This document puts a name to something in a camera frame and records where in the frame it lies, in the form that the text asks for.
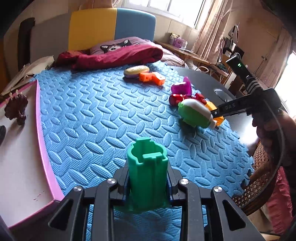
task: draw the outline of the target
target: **headboard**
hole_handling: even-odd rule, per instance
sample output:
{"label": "headboard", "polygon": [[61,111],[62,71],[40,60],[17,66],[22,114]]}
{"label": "headboard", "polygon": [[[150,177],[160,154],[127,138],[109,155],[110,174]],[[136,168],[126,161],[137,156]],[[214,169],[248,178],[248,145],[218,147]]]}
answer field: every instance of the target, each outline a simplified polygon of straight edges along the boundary
{"label": "headboard", "polygon": [[109,40],[136,36],[153,41],[155,16],[133,9],[97,8],[62,14],[31,30],[30,62],[66,50],[84,50]]}

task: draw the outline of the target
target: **orange toy block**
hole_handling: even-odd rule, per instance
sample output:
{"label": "orange toy block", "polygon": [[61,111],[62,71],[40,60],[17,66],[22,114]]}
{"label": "orange toy block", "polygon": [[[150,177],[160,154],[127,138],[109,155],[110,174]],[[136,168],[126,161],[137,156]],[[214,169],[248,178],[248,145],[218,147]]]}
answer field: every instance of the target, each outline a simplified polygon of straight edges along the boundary
{"label": "orange toy block", "polygon": [[154,76],[154,73],[140,73],[139,80],[142,82],[151,81]]}
{"label": "orange toy block", "polygon": [[152,80],[157,85],[163,85],[165,83],[165,77],[161,75],[160,73],[153,72],[154,76],[152,76]]}
{"label": "orange toy block", "polygon": [[[211,102],[211,101],[207,101],[207,104],[205,105],[210,111],[217,109],[217,107]],[[217,126],[221,125],[222,122],[224,121],[224,117],[220,116],[217,118],[214,118],[215,121],[217,121]]]}
{"label": "orange toy block", "polygon": [[153,81],[157,85],[163,85],[165,83],[165,77],[160,73],[140,73],[139,80],[142,82]]}

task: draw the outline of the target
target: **blue foam mat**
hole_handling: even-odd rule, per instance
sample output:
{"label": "blue foam mat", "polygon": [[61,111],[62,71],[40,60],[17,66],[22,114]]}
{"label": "blue foam mat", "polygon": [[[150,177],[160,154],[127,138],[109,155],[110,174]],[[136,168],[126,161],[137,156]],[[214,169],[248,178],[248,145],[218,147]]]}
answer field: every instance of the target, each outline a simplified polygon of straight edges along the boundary
{"label": "blue foam mat", "polygon": [[[151,137],[167,148],[172,167],[183,177],[201,187],[219,185],[229,196],[241,195],[240,184],[244,179],[248,183],[253,158],[236,132],[227,120],[218,130],[183,123],[177,108],[168,103],[171,85],[183,77],[160,61],[148,66],[166,76],[163,87],[123,80],[130,66],[87,72],[53,68],[35,76],[46,149],[63,193],[112,177],[124,166],[130,144]],[[117,240],[179,240],[181,208],[139,215],[115,211],[114,217]]]}

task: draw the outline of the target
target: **yellow oval toy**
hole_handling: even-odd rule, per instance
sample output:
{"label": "yellow oval toy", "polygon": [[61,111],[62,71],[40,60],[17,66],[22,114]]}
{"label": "yellow oval toy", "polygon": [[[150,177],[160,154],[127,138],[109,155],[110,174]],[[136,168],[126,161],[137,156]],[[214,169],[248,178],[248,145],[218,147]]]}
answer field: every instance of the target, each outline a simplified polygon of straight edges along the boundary
{"label": "yellow oval toy", "polygon": [[139,65],[126,69],[123,74],[126,78],[138,78],[140,73],[147,73],[149,71],[149,67],[145,65]]}

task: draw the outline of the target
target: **pink plastic toy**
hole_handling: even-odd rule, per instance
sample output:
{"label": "pink plastic toy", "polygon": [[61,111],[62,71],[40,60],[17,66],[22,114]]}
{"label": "pink plastic toy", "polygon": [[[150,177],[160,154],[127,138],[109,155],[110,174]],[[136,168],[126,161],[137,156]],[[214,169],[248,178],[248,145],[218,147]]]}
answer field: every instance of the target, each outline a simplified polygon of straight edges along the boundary
{"label": "pink plastic toy", "polygon": [[191,82],[188,77],[184,77],[184,82],[173,84],[170,88],[173,94],[192,95]]}

